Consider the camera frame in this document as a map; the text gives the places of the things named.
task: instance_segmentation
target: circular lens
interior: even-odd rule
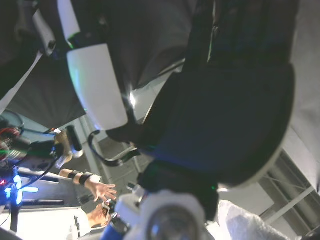
[[[180,206],[166,206],[154,213],[148,229],[148,240],[197,240],[199,230],[192,214]]]

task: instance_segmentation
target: wrist strap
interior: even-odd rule
[[[88,180],[88,178],[90,178],[93,174],[90,172],[86,172],[84,174],[82,174],[82,176],[79,179],[79,183],[84,186],[85,182]]]
[[[81,172],[79,172],[79,171],[72,171],[72,172],[69,173],[68,179],[74,179],[75,176],[76,176],[77,174],[80,174],[80,173],[81,173]]]

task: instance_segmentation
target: blue cylinder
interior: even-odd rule
[[[124,235],[119,233],[112,222],[105,228],[100,240],[123,240]]]

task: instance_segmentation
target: human hand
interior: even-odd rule
[[[115,184],[104,184],[101,182],[93,182],[90,178],[85,181],[84,186],[91,191],[94,196],[94,201],[96,202],[99,198],[103,201],[107,201],[107,197],[112,200],[116,200],[114,194],[117,193],[113,188],[116,187]]]

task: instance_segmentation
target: white plastic panel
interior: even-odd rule
[[[68,41],[71,36],[80,32],[74,7],[71,0],[57,0],[57,5],[64,38]]]
[[[106,44],[68,52],[70,76],[80,102],[100,130],[128,122],[114,68]]]

